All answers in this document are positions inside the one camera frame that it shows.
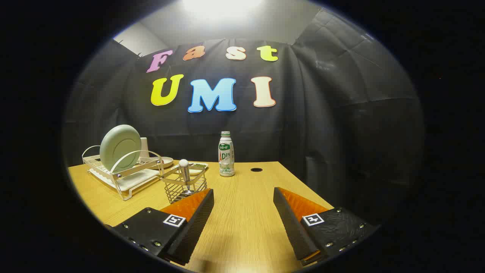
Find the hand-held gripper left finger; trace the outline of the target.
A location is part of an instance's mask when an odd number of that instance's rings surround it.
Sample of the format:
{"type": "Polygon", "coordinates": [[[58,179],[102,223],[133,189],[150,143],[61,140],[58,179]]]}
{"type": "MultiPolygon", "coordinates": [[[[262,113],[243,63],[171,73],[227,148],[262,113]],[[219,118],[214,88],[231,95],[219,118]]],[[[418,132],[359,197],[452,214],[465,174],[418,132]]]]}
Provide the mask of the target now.
{"type": "Polygon", "coordinates": [[[146,207],[105,227],[160,259],[186,265],[213,210],[214,191],[206,189],[157,210],[146,207]]]}

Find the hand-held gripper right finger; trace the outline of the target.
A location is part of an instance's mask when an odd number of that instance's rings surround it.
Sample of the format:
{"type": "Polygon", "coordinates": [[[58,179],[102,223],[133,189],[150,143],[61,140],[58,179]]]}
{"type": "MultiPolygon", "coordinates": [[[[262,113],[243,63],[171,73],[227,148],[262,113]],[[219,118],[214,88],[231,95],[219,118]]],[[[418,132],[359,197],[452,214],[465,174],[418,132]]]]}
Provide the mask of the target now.
{"type": "Polygon", "coordinates": [[[303,266],[331,261],[379,228],[348,209],[326,209],[284,188],[274,188],[273,202],[296,259],[303,266]]]}

